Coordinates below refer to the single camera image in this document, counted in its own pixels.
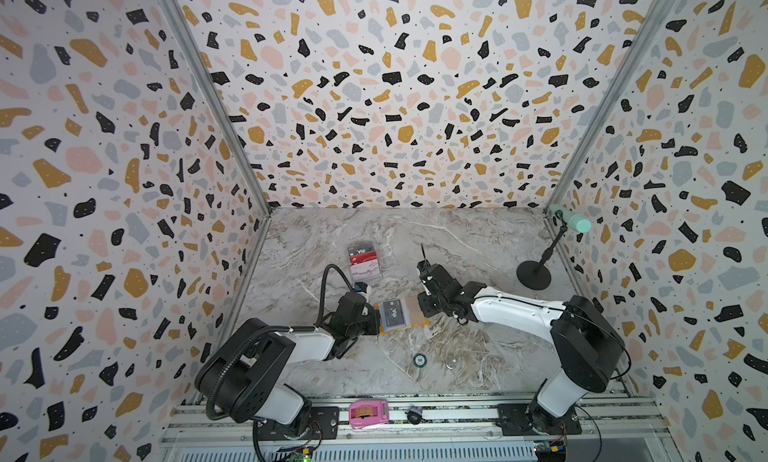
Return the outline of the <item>yellow leather card holder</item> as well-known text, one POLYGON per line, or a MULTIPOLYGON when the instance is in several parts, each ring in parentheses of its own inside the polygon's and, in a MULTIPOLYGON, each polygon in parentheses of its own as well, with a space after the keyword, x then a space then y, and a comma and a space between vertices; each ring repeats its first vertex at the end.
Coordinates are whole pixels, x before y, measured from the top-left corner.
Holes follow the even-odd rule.
POLYGON ((429 324, 416 295, 390 299, 375 305, 380 316, 380 334, 387 334, 429 324))

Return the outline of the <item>grey credit card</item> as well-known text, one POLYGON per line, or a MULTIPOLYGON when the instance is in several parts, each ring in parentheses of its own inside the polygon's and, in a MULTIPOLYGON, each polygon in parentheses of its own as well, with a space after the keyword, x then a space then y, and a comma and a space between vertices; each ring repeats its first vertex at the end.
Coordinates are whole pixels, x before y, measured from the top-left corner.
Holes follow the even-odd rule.
POLYGON ((389 333, 408 326, 408 317, 401 299, 390 299, 378 305, 381 320, 381 332, 389 333))

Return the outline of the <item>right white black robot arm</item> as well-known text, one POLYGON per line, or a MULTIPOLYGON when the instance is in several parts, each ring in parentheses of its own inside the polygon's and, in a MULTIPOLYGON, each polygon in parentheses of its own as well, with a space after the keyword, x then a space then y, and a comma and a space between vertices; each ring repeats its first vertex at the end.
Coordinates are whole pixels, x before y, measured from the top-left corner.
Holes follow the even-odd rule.
POLYGON ((527 404, 498 406, 498 426, 505 436, 578 435, 576 405, 587 394, 604 393, 626 353, 625 343, 588 299, 537 301, 480 282, 461 284, 440 264, 417 264, 424 291, 418 295, 423 315, 438 313, 469 322, 505 326, 553 345, 560 367, 544 380, 527 404))

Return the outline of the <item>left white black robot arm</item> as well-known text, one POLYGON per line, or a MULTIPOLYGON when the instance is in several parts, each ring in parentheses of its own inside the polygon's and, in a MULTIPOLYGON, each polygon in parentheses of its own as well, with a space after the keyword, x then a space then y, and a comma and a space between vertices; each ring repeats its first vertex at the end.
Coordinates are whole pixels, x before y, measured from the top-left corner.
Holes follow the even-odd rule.
POLYGON ((263 419, 302 435, 312 403, 279 382, 285 368, 340 359, 362 336, 379 333, 379 312, 368 302, 368 286, 345 293, 337 310, 314 326, 270 326, 247 320, 203 365, 195 389, 206 398, 206 416, 236 423, 263 419))

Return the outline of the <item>clear acrylic card box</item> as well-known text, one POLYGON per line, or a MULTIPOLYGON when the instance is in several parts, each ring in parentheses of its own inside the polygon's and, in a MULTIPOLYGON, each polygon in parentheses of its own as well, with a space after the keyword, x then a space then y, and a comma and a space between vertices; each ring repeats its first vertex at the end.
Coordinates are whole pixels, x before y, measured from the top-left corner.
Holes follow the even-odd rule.
POLYGON ((356 283, 371 283, 382 276, 377 249, 372 241, 353 242, 347 247, 350 275, 356 283))

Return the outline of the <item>black microphone stand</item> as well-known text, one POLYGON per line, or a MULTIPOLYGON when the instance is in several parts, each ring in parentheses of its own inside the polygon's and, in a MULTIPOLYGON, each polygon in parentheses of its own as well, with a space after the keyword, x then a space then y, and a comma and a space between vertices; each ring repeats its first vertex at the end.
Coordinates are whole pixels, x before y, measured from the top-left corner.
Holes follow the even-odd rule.
POLYGON ((517 267, 516 275, 520 283, 534 291, 541 291, 550 286, 552 282, 552 275, 549 269, 546 267, 546 264, 553 256, 558 242, 567 232, 567 230, 568 225, 562 224, 555 238, 544 250, 538 261, 527 260, 522 262, 517 267))

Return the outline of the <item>pink tape dispenser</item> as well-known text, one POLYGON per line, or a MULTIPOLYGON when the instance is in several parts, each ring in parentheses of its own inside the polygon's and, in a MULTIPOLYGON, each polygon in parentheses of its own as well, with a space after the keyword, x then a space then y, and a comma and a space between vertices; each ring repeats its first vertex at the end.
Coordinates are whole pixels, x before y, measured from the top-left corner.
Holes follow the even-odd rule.
POLYGON ((348 424, 354 430, 386 425, 389 420, 389 403, 383 399, 358 400, 348 409, 348 424))

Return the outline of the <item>small black knob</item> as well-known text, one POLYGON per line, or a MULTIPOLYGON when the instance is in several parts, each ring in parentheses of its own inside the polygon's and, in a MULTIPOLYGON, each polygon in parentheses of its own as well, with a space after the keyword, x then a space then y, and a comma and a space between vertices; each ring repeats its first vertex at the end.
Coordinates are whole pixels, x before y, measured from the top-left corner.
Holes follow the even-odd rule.
POLYGON ((411 425, 419 425, 423 422, 423 409, 418 406, 411 406, 406 410, 406 420, 411 425))

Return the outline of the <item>green circuit board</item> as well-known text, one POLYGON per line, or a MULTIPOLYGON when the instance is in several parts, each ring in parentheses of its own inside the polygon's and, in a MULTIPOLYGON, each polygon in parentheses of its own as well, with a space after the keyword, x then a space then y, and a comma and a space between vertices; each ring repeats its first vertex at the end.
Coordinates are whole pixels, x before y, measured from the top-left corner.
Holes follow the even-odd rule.
POLYGON ((286 462, 312 462, 314 449, 305 447, 291 451, 286 455, 286 462))

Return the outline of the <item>right circuit board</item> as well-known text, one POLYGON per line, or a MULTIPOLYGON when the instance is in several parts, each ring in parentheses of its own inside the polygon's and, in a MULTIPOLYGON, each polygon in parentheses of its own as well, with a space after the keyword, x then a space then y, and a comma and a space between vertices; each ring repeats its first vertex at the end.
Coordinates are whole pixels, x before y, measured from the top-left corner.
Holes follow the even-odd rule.
POLYGON ((566 441, 555 439, 536 442, 534 454, 538 462, 565 462, 567 459, 566 441))

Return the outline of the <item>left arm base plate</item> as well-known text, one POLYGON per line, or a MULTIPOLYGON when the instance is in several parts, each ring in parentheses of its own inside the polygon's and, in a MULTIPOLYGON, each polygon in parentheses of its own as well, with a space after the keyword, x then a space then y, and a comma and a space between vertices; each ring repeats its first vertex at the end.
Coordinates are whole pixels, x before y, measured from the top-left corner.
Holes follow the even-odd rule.
POLYGON ((306 442, 334 440, 339 427, 340 409, 337 406, 313 406, 301 412, 291 424, 280 424, 271 419, 254 422, 252 435, 259 441, 306 442))

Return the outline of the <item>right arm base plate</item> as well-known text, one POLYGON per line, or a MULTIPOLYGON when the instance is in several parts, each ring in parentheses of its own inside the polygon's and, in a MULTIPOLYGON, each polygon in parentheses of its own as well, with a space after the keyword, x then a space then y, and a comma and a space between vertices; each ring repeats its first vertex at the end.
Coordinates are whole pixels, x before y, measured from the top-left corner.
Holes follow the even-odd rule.
POLYGON ((500 404, 497 409, 496 425, 504 436, 569 436, 582 433, 574 406, 560 417, 552 416, 535 401, 530 404, 500 404))

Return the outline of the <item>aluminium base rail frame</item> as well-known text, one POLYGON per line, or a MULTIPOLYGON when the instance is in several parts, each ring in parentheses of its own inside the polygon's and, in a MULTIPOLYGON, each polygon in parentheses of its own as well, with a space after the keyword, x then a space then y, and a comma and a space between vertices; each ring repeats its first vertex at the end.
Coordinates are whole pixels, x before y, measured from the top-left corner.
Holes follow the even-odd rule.
POLYGON ((337 406, 334 440, 254 442, 252 426, 212 422, 201 406, 179 406, 160 440, 161 461, 279 461, 293 450, 314 449, 313 461, 537 461, 536 442, 564 439, 566 461, 679 461, 655 402, 620 390, 588 396, 576 406, 580 435, 504 436, 496 425, 500 404, 524 403, 522 393, 392 396, 386 425, 354 430, 350 398, 316 398, 313 406, 337 406), (411 425, 406 410, 423 409, 411 425))

